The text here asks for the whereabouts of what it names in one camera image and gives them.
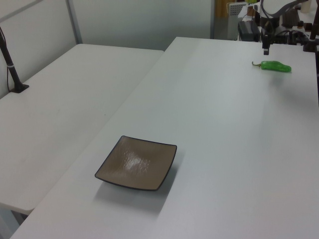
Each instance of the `black stand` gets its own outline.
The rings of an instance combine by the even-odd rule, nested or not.
[[[304,45],[304,51],[306,52],[316,52],[318,43],[316,42],[316,34],[319,29],[319,12],[318,7],[316,10],[316,15],[313,23],[313,27],[311,29],[311,34],[309,41]]]
[[[0,32],[0,49],[2,51],[6,65],[9,68],[12,79],[14,81],[14,88],[11,91],[15,92],[15,93],[21,93],[29,86],[22,84],[20,79],[19,79],[19,76],[15,70],[14,64],[13,64],[12,59],[10,57],[10,54],[8,52],[8,48],[6,47],[6,43],[4,40],[4,36],[2,35],[2,31]]]

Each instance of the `pepper stem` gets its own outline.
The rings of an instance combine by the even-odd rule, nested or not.
[[[251,62],[251,64],[252,64],[253,66],[258,66],[258,67],[260,67],[260,66],[261,66],[261,64],[257,64],[257,65],[256,65],[256,64],[254,64],[254,62],[253,62],[253,61]]]

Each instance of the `white tabletop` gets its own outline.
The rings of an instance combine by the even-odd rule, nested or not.
[[[177,38],[12,239],[318,239],[318,111],[302,47]],[[121,135],[177,145],[157,192],[94,177]]]
[[[29,214],[162,51],[77,45],[0,100],[0,207]]]

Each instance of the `green chili pepper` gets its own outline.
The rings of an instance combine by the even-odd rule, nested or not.
[[[290,66],[286,66],[279,61],[262,61],[258,65],[255,65],[254,62],[252,62],[251,64],[253,64],[253,66],[259,66],[262,70],[291,72]]]

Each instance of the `brown ceramic plate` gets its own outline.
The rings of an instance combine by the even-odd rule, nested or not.
[[[156,191],[174,161],[177,146],[122,136],[95,177],[122,187]]]

